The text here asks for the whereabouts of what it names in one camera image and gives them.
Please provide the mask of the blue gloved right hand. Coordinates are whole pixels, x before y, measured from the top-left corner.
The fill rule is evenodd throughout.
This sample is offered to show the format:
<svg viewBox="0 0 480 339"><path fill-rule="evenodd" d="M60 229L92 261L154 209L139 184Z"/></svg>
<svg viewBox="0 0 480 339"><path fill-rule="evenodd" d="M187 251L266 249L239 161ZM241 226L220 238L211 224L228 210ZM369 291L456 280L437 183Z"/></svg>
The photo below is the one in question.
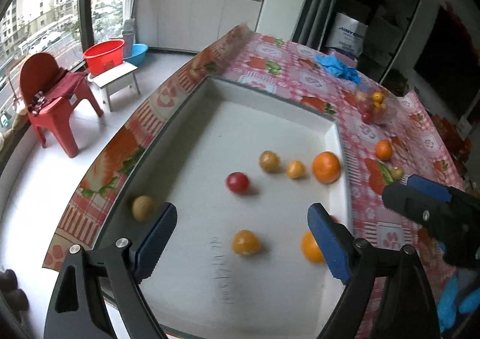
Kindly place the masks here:
<svg viewBox="0 0 480 339"><path fill-rule="evenodd" d="M440 332L454 327L457 315L479 308L479 273L458 269L446 284L437 305Z"/></svg>

